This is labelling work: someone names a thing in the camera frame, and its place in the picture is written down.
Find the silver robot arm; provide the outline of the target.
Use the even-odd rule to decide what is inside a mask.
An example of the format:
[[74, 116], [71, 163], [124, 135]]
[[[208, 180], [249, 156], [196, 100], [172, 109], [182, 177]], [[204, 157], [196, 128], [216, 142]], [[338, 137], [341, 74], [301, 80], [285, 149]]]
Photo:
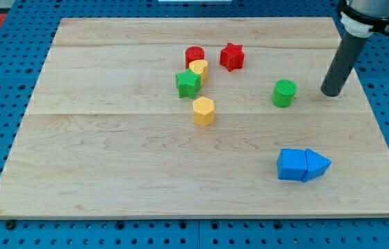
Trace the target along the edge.
[[358, 38], [389, 36], [389, 0], [340, 0], [337, 12], [345, 30]]

